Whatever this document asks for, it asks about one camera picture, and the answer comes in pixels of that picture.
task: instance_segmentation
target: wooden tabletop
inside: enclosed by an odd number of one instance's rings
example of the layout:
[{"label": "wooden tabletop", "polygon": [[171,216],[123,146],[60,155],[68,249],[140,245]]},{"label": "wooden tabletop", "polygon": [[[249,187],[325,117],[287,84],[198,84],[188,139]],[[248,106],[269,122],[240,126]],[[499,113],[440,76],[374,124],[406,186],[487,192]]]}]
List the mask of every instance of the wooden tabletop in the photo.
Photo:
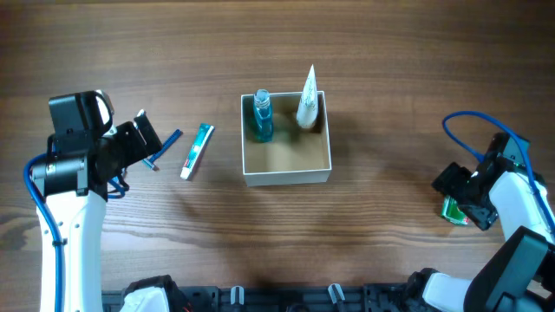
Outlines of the wooden tabletop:
[{"label": "wooden tabletop", "polygon": [[[532,144],[555,182],[555,7],[481,1],[97,3],[0,7],[0,309],[36,311],[41,241],[22,180],[53,133],[51,96],[101,88],[115,122],[147,111],[162,140],[184,135],[103,225],[102,288],[170,274],[229,287],[403,282],[433,267],[472,278],[503,244],[438,217],[431,181],[475,160],[441,129],[480,110]],[[240,95],[326,93],[333,171],[325,184],[247,188]],[[216,127],[193,181],[181,167]],[[485,151],[496,129],[454,120]]]}]

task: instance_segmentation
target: open box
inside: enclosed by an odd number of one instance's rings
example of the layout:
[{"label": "open box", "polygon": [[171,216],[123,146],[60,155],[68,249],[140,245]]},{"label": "open box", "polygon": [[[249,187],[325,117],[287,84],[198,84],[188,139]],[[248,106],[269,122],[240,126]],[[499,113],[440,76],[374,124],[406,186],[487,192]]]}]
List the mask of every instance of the open box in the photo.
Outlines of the open box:
[{"label": "open box", "polygon": [[243,176],[247,186],[325,182],[331,173],[330,136],[323,91],[318,91],[317,123],[310,131],[297,125],[301,92],[270,94],[274,134],[255,137],[252,94],[241,95]]}]

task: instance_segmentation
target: wooden table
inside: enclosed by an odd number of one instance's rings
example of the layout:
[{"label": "wooden table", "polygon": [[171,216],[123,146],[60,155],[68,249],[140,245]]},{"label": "wooden table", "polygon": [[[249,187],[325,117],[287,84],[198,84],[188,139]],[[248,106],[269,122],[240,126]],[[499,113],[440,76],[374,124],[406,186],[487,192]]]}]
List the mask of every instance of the wooden table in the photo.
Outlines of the wooden table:
[{"label": "wooden table", "polygon": [[[476,165],[441,119],[473,109],[503,120],[532,141],[553,188],[554,14],[437,0],[1,7],[0,309],[39,304],[40,233],[22,169],[53,132],[48,99],[96,88],[118,124],[144,108],[162,139],[184,132],[159,172],[131,167],[131,191],[108,203],[103,289],[163,274],[220,287],[402,282],[424,267],[472,278],[504,239],[499,222],[482,232],[438,217],[431,181],[452,161]],[[240,95],[300,91],[311,64],[326,92],[330,180],[247,188]],[[216,132],[186,182],[200,122]],[[481,151],[495,132],[452,124]]]}]

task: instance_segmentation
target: small green packet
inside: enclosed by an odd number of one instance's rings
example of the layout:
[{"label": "small green packet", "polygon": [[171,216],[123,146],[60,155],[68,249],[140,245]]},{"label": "small green packet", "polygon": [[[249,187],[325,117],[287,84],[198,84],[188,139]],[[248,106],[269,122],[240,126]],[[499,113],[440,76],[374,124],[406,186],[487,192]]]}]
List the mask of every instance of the small green packet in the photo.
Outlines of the small green packet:
[{"label": "small green packet", "polygon": [[441,210],[441,217],[445,218],[452,224],[467,225],[468,217],[461,210],[457,201],[451,196],[446,196],[443,200],[443,209]]}]

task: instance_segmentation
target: blue bottle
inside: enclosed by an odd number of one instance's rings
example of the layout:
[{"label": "blue bottle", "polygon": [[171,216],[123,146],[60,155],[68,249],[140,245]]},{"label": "blue bottle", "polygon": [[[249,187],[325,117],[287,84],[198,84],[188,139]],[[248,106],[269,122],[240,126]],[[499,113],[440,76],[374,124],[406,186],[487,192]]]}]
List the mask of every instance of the blue bottle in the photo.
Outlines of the blue bottle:
[{"label": "blue bottle", "polygon": [[257,121],[257,139],[261,142],[271,141],[274,134],[272,115],[270,93],[264,89],[258,90],[254,94],[254,119]]}]

